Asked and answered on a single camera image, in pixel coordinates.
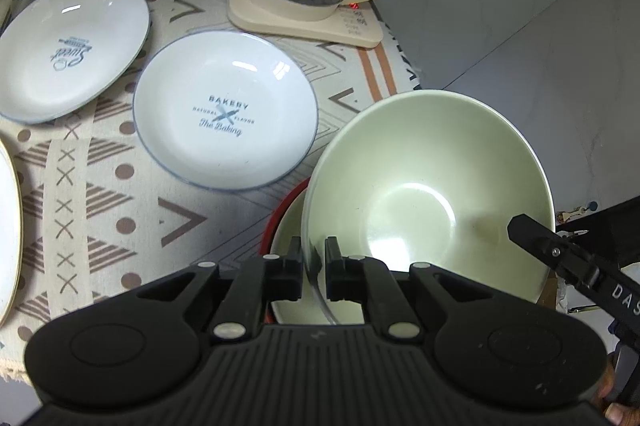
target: bowl rim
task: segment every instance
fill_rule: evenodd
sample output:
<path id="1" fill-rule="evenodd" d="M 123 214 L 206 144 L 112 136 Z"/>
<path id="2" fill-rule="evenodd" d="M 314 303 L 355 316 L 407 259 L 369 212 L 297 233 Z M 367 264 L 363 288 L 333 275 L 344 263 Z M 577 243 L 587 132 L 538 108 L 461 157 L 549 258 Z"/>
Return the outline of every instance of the bowl rim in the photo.
<path id="1" fill-rule="evenodd" d="M 362 120 L 366 119 L 367 117 L 370 117 L 373 113 L 377 112 L 378 110 L 382 109 L 388 104 L 402 102 L 406 98 L 414 98 L 416 96 L 447 97 L 447 98 L 459 99 L 464 102 L 470 102 L 471 104 L 475 104 L 476 106 L 481 107 L 482 109 L 496 116 L 499 120 L 505 123 L 514 132 L 515 136 L 518 137 L 520 141 L 526 145 L 527 150 L 529 151 L 529 154 L 531 155 L 531 157 L 535 161 L 536 166 L 538 167 L 538 171 L 542 175 L 543 183 L 545 186 L 546 201 L 548 202 L 548 207 L 550 208 L 550 211 L 549 211 L 549 214 L 547 215 L 548 220 L 541 223 L 545 225 L 548 229 L 551 229 L 551 231 L 553 232 L 556 231 L 556 215 L 554 212 L 554 201 L 551 194 L 551 188 L 549 186 L 549 182 L 545 174 L 545 170 L 542 167 L 542 164 L 540 163 L 540 159 L 536 155 L 536 152 L 531 147 L 531 144 L 529 144 L 529 141 L 527 141 L 524 135 L 522 135 L 522 133 L 516 128 L 516 126 L 514 126 L 513 123 L 511 123 L 510 120 L 507 119 L 507 117 L 502 115 L 500 112 L 498 112 L 491 106 L 485 104 L 484 102 L 481 102 L 478 99 L 474 99 L 473 97 L 470 97 L 468 95 L 464 95 L 461 93 L 457 93 L 457 92 L 446 91 L 446 90 L 436 90 L 436 89 L 426 89 L 426 90 L 416 90 L 416 91 L 399 93 L 391 97 L 387 97 L 386 99 L 383 99 L 379 102 L 376 102 L 372 106 L 368 107 L 366 110 L 358 113 L 353 119 L 351 119 L 338 132 L 338 135 L 336 135 L 335 138 L 332 139 L 332 141 L 325 148 L 324 152 L 322 152 L 322 155 L 318 160 L 318 163 L 316 164 L 313 173 L 311 174 L 311 178 L 309 179 L 309 183 L 306 188 L 305 203 L 302 210 L 302 226 L 300 229 L 300 238 L 302 241 L 302 252 L 303 252 L 303 259 L 305 263 L 305 269 L 307 273 L 309 273 L 309 281 L 313 287 L 314 292 L 316 293 L 317 298 L 324 299 L 324 296 L 322 295 L 320 287 L 316 282 L 316 276 L 313 276 L 310 271 L 311 251 L 310 251 L 310 244 L 309 244 L 309 211 L 310 211 L 311 203 L 313 200 L 314 192 L 318 185 L 318 177 L 320 174 L 319 172 L 322 170 L 322 166 L 325 164 L 325 162 L 327 162 L 328 157 L 332 154 L 333 149 L 338 146 L 338 144 L 344 138 L 344 136 L 347 135 L 347 133 L 355 125 L 359 124 Z"/>
<path id="2" fill-rule="evenodd" d="M 284 218 L 285 213 L 291 207 L 291 204 L 295 202 L 296 198 L 306 189 L 309 184 L 309 179 L 305 179 L 300 182 L 296 187 L 294 187 L 282 202 L 276 207 L 273 213 L 271 213 L 271 217 L 267 222 L 267 227 L 264 229 L 264 233 L 262 233 L 262 240 L 260 241 L 260 249 L 258 249 L 258 255 L 265 256 L 271 252 L 271 246 L 273 245 L 273 240 L 276 236 L 276 231 L 280 226 L 280 222 Z"/>

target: human hand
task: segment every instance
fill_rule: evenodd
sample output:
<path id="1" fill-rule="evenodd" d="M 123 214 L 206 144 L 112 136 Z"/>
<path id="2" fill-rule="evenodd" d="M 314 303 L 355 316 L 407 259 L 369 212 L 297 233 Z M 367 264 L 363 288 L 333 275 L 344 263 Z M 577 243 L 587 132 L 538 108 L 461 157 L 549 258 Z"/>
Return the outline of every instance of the human hand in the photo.
<path id="1" fill-rule="evenodd" d="M 613 366 L 610 363 L 607 364 L 607 369 L 600 380 L 593 404 L 600 411 L 603 411 L 604 417 L 616 426 L 640 426 L 640 409 L 629 408 L 618 403 L 612 403 L 607 406 L 604 402 L 604 398 L 613 390 L 615 377 Z"/>

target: red bowl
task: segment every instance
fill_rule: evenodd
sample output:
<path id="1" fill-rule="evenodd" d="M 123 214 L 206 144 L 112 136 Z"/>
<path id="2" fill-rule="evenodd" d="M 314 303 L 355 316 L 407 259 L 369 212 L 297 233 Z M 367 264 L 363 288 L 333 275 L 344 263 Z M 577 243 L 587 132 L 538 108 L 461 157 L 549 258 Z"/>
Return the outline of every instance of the red bowl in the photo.
<path id="1" fill-rule="evenodd" d="M 271 218 L 269 219 L 269 222 L 267 224 L 267 228 L 264 230 L 264 234 L 262 235 L 260 250 L 258 251 L 258 254 L 260 256 L 269 254 L 269 252 L 271 251 L 271 245 L 273 244 L 273 238 L 276 235 L 276 231 L 278 229 L 278 226 L 280 225 L 280 221 L 282 221 L 282 217 L 287 212 L 289 206 L 298 197 L 298 195 L 306 189 L 308 184 L 309 179 L 300 182 L 291 190 L 291 192 L 286 197 L 284 197 L 284 200 L 280 202 L 280 205 L 276 207 L 276 210 L 271 215 Z"/>

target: cross pattern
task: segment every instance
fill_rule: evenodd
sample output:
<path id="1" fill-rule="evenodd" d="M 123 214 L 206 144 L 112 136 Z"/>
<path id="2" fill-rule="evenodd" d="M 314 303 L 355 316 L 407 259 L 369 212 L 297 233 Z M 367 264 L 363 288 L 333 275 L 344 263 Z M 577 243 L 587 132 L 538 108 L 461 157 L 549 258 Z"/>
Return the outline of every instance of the cross pattern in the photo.
<path id="1" fill-rule="evenodd" d="M 78 134 L 76 133 L 76 130 L 80 126 L 82 126 L 81 122 L 79 122 L 75 126 L 71 126 L 70 124 L 65 124 L 65 128 L 68 129 L 68 132 L 66 132 L 65 138 L 63 140 L 67 140 L 69 138 L 69 136 L 71 136 L 71 135 L 73 135 L 76 138 L 76 140 L 80 140 Z"/>
<path id="2" fill-rule="evenodd" d="M 68 263 L 71 267 L 76 267 L 76 264 L 70 260 L 74 254 L 75 253 L 72 252 L 71 254 L 64 256 L 63 254 L 57 253 L 57 255 L 60 256 L 60 258 L 62 258 L 62 260 L 60 260 L 60 262 L 58 263 L 58 267 L 63 265 L 63 263 Z"/>
<path id="3" fill-rule="evenodd" d="M 69 173 L 71 173 L 71 171 L 75 170 L 76 167 L 74 166 L 73 168 L 71 168 L 68 171 L 63 171 L 60 168 L 56 168 L 61 174 L 62 176 L 60 177 L 60 179 L 56 182 L 56 185 L 59 186 L 60 182 L 62 182 L 64 179 L 67 179 L 67 181 L 69 182 L 69 184 L 71 184 L 72 186 L 74 185 L 74 181 L 71 180 L 71 177 L 69 176 Z"/>
<path id="4" fill-rule="evenodd" d="M 56 213 L 62 211 L 63 209 L 66 209 L 68 212 L 72 213 L 74 210 L 71 209 L 69 207 L 69 204 L 72 202 L 73 199 L 68 199 L 66 202 L 63 202 L 60 199 L 56 199 L 56 202 L 59 203 L 59 208 L 56 209 Z"/>
<path id="5" fill-rule="evenodd" d="M 60 287 L 60 294 L 62 294 L 65 289 L 67 287 L 69 287 L 71 290 L 73 290 L 73 292 L 75 292 L 76 294 L 78 294 L 78 289 L 76 289 L 74 287 L 74 285 L 71 283 L 74 279 L 76 279 L 78 277 L 77 274 L 74 274 L 73 276 L 71 276 L 71 278 L 66 279 L 63 276 L 60 276 L 60 274 L 56 274 L 56 276 L 58 276 L 58 278 L 60 278 L 64 283 L 62 284 L 62 287 Z"/>
<path id="6" fill-rule="evenodd" d="M 62 161 L 62 160 L 64 160 L 64 159 L 66 159 L 66 158 L 68 158 L 68 159 L 72 160 L 73 162 L 75 162 L 75 161 L 76 161 L 76 159 L 75 159 L 75 158 L 74 158 L 74 156 L 71 154 L 71 153 L 73 153 L 74 151 L 76 151 L 76 149 L 75 149 L 75 148 L 70 149 L 70 150 L 63 150 L 62 148 L 60 148 L 60 152 L 62 153 L 62 157 L 60 157 L 60 158 L 58 159 L 58 162 L 60 162 L 60 161 Z"/>
<path id="7" fill-rule="evenodd" d="M 74 239 L 74 235 L 71 234 L 71 231 L 69 231 L 69 226 L 74 222 L 73 220 L 69 220 L 67 223 L 60 223 L 57 220 L 54 220 L 56 222 L 56 224 L 58 224 L 60 226 L 60 230 L 58 231 L 58 234 L 56 235 L 56 240 L 60 237 L 60 235 L 64 232 L 66 232 L 69 237 L 71 239 Z"/>

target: light green ceramic bowl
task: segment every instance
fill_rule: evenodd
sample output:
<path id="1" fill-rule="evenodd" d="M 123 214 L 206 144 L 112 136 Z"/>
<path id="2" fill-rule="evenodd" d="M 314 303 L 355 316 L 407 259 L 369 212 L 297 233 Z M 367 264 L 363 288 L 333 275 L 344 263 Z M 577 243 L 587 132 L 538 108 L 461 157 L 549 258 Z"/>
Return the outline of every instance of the light green ceramic bowl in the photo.
<path id="1" fill-rule="evenodd" d="M 426 261 L 536 301 L 548 270 L 507 236 L 520 213 L 554 229 L 540 161 L 505 117 L 457 93 L 399 94 L 360 113 L 322 154 L 303 208 L 305 261 L 337 236 L 344 255 L 398 271 Z M 324 272 L 318 287 L 324 295 Z M 359 309 L 328 305 L 338 322 L 358 321 Z"/>

